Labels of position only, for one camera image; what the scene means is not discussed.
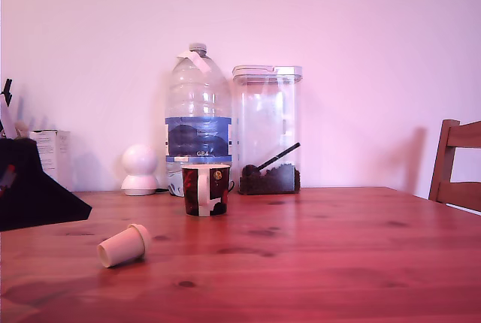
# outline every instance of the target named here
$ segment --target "upside-down cup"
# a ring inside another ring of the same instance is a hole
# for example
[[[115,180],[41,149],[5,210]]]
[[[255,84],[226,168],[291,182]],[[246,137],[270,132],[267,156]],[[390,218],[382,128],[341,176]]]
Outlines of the upside-down cup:
[[[104,240],[97,246],[100,262],[106,268],[144,257],[150,245],[150,234],[140,224],[130,224],[127,229]]]

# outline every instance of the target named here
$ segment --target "wooden chair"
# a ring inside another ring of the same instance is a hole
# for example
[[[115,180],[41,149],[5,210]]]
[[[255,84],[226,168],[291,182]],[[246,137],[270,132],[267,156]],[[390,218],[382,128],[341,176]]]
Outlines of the wooden chair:
[[[450,182],[456,148],[481,148],[481,121],[443,120],[429,200],[481,211],[481,183]]]

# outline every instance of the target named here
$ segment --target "white tape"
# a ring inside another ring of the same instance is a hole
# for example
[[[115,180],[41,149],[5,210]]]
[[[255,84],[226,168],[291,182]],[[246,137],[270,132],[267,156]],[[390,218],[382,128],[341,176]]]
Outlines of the white tape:
[[[210,71],[210,66],[195,52],[195,51],[184,51],[183,53],[177,55],[177,58],[188,59],[194,63],[198,70],[206,74]]]

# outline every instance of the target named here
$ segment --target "container lid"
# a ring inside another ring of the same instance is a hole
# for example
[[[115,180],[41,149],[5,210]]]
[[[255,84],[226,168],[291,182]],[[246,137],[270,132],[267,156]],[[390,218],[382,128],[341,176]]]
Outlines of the container lid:
[[[232,70],[236,77],[246,78],[275,78],[294,77],[295,82],[302,79],[301,66],[273,66],[273,65],[238,65]]]
[[[189,50],[190,51],[202,50],[202,51],[207,52],[207,46],[203,43],[190,43],[189,44]]]

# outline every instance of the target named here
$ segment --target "cardboard box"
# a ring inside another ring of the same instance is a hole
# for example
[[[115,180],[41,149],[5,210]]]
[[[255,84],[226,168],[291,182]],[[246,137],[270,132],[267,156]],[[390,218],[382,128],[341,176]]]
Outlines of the cardboard box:
[[[36,130],[30,131],[30,138],[37,142],[44,172],[67,190],[72,190],[70,132]]]

